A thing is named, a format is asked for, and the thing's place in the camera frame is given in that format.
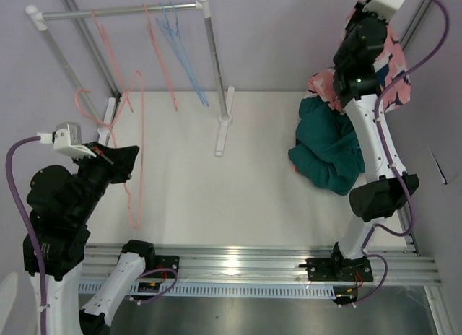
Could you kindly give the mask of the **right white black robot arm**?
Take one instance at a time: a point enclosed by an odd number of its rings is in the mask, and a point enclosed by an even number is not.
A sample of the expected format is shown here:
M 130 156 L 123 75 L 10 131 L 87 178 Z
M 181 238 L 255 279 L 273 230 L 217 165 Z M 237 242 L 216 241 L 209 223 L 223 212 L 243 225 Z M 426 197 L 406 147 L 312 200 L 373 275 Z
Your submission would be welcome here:
M 369 269 L 365 249 L 374 229 L 402 208 L 419 186 L 409 175 L 394 147 L 374 63 L 384 49 L 388 22 L 358 1 L 345 27 L 334 62 L 334 92 L 356 132 L 365 162 L 363 186 L 349 193 L 353 211 L 344 236 L 333 248 L 331 274 L 347 279 L 356 268 Z

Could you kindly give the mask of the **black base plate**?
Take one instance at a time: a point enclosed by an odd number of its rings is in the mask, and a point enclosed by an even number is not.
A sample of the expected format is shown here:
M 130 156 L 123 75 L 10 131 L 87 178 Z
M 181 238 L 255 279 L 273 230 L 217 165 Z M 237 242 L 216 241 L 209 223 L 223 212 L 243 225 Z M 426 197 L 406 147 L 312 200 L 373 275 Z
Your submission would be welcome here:
M 372 282 L 370 261 L 363 257 L 358 259 L 308 258 L 299 268 L 306 270 L 308 280 L 312 282 Z
M 150 261 L 147 264 L 145 272 L 163 269 L 161 272 L 151 273 L 147 275 L 147 278 L 155 279 L 174 279 L 175 275 L 171 271 L 165 271 L 165 269 L 174 269 L 178 271 L 180 266 L 180 257 L 179 256 L 169 256 L 169 255 L 156 255 L 155 260 Z

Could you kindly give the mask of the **teal shorts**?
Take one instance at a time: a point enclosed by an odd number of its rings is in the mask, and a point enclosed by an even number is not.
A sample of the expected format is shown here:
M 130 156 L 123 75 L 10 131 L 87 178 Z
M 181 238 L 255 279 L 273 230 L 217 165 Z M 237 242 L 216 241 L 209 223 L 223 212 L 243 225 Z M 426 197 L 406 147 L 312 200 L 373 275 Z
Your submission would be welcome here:
M 330 109 L 319 97 L 308 97 L 300 102 L 299 118 L 289 160 L 314 186 L 346 196 L 365 172 L 349 117 Z

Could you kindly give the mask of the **pink patterned shorts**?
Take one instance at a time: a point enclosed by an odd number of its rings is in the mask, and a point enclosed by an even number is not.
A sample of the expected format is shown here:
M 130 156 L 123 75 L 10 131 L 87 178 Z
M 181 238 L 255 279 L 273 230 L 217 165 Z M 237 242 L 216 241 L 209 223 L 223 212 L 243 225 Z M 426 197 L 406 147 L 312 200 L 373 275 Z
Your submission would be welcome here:
M 345 27 L 353 11 L 354 8 L 346 18 Z M 404 74 L 408 71 L 404 50 L 398 41 L 396 32 L 389 23 L 387 23 L 387 32 L 383 52 L 374 63 L 380 92 L 377 95 L 371 94 L 379 97 L 387 86 L 391 86 L 389 93 L 385 94 L 383 98 L 382 107 L 384 111 L 393 110 L 396 106 L 407 104 L 411 98 L 411 82 L 409 76 Z M 342 113 L 352 100 L 362 100 L 367 95 L 361 97 L 337 96 L 334 91 L 334 73 L 333 62 L 332 66 L 309 77 L 308 88 L 303 99 L 319 97 L 330 109 Z

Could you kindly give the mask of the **aluminium mounting rail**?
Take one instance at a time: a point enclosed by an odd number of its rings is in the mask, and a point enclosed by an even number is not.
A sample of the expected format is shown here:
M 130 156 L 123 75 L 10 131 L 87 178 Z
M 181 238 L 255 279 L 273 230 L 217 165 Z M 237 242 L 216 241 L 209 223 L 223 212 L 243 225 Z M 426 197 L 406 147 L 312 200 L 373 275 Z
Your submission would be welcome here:
M 249 248 L 239 246 L 192 247 L 166 245 L 156 247 L 160 256 L 179 257 L 182 282 L 295 284 L 307 275 L 299 267 L 308 258 L 325 257 L 324 248 Z M 442 280 L 433 258 L 414 252 L 381 254 L 388 263 L 387 285 L 440 286 Z

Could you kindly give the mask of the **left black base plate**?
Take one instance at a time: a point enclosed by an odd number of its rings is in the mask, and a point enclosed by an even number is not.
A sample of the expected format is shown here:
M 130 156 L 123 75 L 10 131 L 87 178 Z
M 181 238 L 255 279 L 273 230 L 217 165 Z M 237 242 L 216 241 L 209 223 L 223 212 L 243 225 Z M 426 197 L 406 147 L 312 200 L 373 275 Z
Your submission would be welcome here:
M 178 271 L 180 266 L 180 257 L 179 256 L 169 256 L 169 255 L 156 255 L 155 260 L 150 261 L 147 264 L 145 272 L 163 269 L 161 272 L 151 273 L 147 275 L 147 278 L 155 279 L 174 279 L 175 275 L 171 271 L 165 271 L 165 269 L 174 269 Z

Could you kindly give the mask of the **metal clothes rack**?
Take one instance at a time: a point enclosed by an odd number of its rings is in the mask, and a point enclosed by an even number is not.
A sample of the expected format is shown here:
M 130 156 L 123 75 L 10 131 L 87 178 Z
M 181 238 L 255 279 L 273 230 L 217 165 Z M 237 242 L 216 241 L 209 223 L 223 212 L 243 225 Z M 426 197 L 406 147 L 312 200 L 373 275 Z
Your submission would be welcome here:
M 210 0 L 195 0 L 193 3 L 186 4 L 167 4 L 167 5 L 148 5 L 148 6 L 124 6 L 124 7 L 111 7 L 96 10 L 80 10 L 77 7 L 75 0 L 62 0 L 64 6 L 67 8 L 65 12 L 41 12 L 36 6 L 29 5 L 25 8 L 26 15 L 30 18 L 31 22 L 36 27 L 37 31 L 43 36 L 43 39 L 50 48 L 52 54 L 55 56 L 57 62 L 60 64 L 65 74 L 73 87 L 77 90 L 82 88 L 82 84 L 76 76 L 74 70 L 70 66 L 63 52 L 59 48 L 57 42 L 54 40 L 51 32 L 48 29 L 47 23 L 50 21 L 71 20 L 75 24 L 75 28 L 80 35 L 84 45 L 87 47 L 90 56 L 97 70 L 102 75 L 107 86 L 114 96 L 121 96 L 118 91 L 114 78 L 112 77 L 109 68 L 99 49 L 97 48 L 85 20 L 91 17 L 112 17 L 118 15 L 141 14 L 145 12 L 161 12 L 166 14 L 168 11 L 179 12 L 185 10 L 195 10 L 202 13 L 204 19 L 204 26 L 206 30 L 207 43 L 209 46 L 209 53 L 212 59 L 212 69 L 214 72 L 214 80 L 216 92 L 219 100 L 219 130 L 217 134 L 217 142 L 214 149 L 216 157 L 222 157 L 225 154 L 225 147 L 227 142 L 227 133 L 232 124 L 232 104 L 235 93 L 233 86 L 225 89 L 222 74 L 219 66 L 219 57 L 217 46 L 214 37 L 213 24 L 212 24 L 212 11 Z

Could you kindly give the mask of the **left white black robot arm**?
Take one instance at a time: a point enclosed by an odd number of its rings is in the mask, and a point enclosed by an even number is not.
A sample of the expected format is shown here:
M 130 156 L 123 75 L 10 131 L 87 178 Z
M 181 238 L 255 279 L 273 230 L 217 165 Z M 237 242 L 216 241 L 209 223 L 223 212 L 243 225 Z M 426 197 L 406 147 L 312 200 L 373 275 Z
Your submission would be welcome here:
M 129 287 L 157 268 L 154 246 L 130 240 L 93 302 L 78 305 L 87 221 L 111 184 L 131 178 L 138 146 L 110 148 L 97 142 L 86 147 L 92 157 L 75 159 L 71 174 L 61 165 L 39 170 L 30 182 L 30 220 L 44 260 L 49 334 L 109 334 L 110 325 Z

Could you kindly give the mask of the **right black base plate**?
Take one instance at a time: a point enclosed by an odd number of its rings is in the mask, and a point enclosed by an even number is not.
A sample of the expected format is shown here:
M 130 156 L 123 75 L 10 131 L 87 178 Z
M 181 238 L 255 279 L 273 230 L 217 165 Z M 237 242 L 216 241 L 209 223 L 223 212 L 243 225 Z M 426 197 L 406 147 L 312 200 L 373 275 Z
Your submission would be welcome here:
M 312 282 L 372 282 L 370 261 L 363 257 L 358 259 L 308 258 L 299 268 L 306 270 L 308 280 Z

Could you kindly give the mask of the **blue wire hanger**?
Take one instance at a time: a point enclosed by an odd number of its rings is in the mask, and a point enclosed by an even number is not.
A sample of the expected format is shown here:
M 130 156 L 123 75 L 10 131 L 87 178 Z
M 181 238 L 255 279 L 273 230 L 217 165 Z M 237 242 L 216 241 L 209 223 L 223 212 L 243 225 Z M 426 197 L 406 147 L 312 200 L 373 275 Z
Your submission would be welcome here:
M 209 107 L 209 101 L 206 95 L 204 94 L 204 91 L 202 90 L 201 85 L 199 84 L 195 71 L 192 67 L 191 60 L 188 57 L 188 52 L 183 43 L 179 19 L 178 19 L 178 12 L 175 7 L 173 7 L 173 13 L 175 16 L 175 28 L 170 29 L 170 37 L 173 42 L 173 48 L 175 49 L 177 59 L 179 60 L 181 66 L 183 67 L 183 70 L 185 71 L 194 92 L 197 94 L 199 100 L 201 101 L 201 104 L 204 107 Z
M 180 25 L 178 20 L 178 12 L 175 7 L 173 7 L 173 13 L 175 17 L 175 24 L 172 26 L 170 24 L 170 20 L 167 15 L 167 9 L 164 4 L 160 5 L 162 8 L 163 18 L 156 19 L 157 26 L 159 27 L 162 34 L 167 39 L 168 43 L 170 44 L 170 48 L 172 49 L 173 53 L 175 54 L 177 60 L 179 61 L 180 65 L 183 67 L 183 70 L 188 77 L 188 80 L 197 94 L 201 104 L 205 107 L 209 107 L 209 101 L 204 94 L 204 91 L 199 84 L 199 81 L 196 77 L 195 71 L 192 67 L 192 63 L 190 58 L 188 57 L 188 52 L 186 47 L 183 43 L 183 38 L 180 31 Z

